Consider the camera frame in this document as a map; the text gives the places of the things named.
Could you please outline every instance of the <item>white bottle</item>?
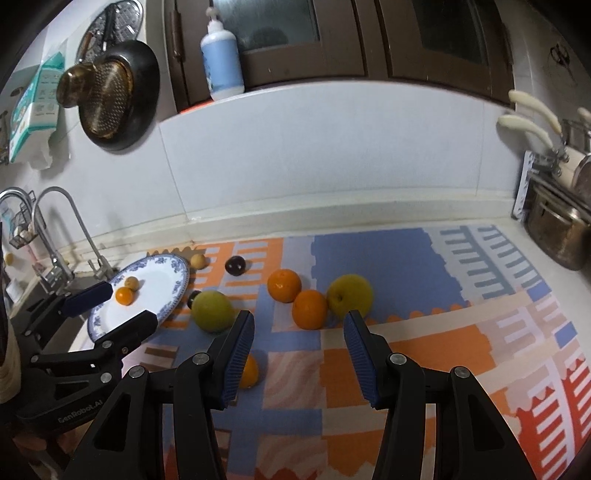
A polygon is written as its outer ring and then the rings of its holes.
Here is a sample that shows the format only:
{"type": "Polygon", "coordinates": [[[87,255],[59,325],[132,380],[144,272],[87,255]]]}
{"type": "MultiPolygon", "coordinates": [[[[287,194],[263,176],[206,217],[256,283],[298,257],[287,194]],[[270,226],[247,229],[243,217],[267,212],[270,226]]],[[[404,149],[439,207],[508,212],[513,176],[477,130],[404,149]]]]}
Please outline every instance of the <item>white bottle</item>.
{"type": "Polygon", "coordinates": [[[214,100],[221,100],[244,92],[238,45],[234,34],[224,30],[217,19],[217,8],[208,7],[205,13],[211,20],[201,40],[203,66],[209,93],[214,100]]]}

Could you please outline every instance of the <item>green pear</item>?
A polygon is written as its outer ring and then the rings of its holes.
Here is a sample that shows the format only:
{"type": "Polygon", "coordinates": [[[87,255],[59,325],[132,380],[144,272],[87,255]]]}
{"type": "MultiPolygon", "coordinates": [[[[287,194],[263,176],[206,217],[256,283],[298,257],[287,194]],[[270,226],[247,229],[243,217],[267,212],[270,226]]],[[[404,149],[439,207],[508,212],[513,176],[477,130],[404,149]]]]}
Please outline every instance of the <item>green pear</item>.
{"type": "Polygon", "coordinates": [[[343,275],[330,284],[326,300],[330,311],[341,320],[350,310],[359,310],[365,318],[374,302],[374,291],[361,275],[343,275]]]}
{"type": "Polygon", "coordinates": [[[230,328],[236,319],[230,300],[217,290],[205,290],[197,295],[191,305],[191,316],[199,328],[209,333],[230,328]]]}

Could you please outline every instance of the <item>metal pot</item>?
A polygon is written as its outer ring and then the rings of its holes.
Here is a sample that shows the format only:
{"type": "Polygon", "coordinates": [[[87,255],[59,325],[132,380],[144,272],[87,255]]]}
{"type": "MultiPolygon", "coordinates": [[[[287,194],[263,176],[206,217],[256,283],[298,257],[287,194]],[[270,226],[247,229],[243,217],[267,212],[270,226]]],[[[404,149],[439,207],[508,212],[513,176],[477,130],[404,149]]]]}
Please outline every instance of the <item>metal pot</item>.
{"type": "Polygon", "coordinates": [[[569,270],[581,270],[591,248],[589,215],[565,197],[559,197],[539,183],[527,219],[527,231],[535,243],[556,263],[569,270]]]}
{"type": "Polygon", "coordinates": [[[568,147],[585,154],[591,153],[591,131],[581,122],[562,120],[562,138],[568,147]]]}

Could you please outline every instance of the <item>scissors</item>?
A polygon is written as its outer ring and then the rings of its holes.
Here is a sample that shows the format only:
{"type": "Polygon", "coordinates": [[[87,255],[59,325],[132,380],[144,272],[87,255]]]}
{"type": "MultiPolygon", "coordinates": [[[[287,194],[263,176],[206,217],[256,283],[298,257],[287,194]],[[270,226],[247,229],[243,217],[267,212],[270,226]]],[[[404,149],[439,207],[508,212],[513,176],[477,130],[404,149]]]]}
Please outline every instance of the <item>scissors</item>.
{"type": "Polygon", "coordinates": [[[554,47],[550,49],[550,56],[558,65],[566,69],[570,77],[573,79],[573,82],[576,83],[573,72],[570,69],[569,51],[566,48],[564,48],[560,43],[557,43],[554,47]]]}

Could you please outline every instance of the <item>metal screw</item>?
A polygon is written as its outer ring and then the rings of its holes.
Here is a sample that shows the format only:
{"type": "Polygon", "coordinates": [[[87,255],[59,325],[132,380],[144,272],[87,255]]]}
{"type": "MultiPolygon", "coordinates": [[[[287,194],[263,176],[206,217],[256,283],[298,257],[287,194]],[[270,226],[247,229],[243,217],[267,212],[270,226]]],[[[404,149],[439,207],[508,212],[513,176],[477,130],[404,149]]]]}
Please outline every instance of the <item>metal screw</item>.
{"type": "Polygon", "coordinates": [[[401,353],[393,353],[390,355],[390,361],[395,365],[404,365],[407,358],[401,353]]]}
{"type": "Polygon", "coordinates": [[[131,378],[139,378],[141,377],[145,372],[145,368],[142,367],[141,365],[136,365],[135,367],[131,367],[129,369],[129,376],[131,378]]]}
{"type": "Polygon", "coordinates": [[[453,372],[460,378],[468,378],[470,376],[470,371],[466,367],[456,367],[453,369],[453,372]]]}
{"type": "Polygon", "coordinates": [[[193,363],[195,365],[204,365],[209,362],[209,355],[206,353],[196,353],[193,355],[193,363]]]}

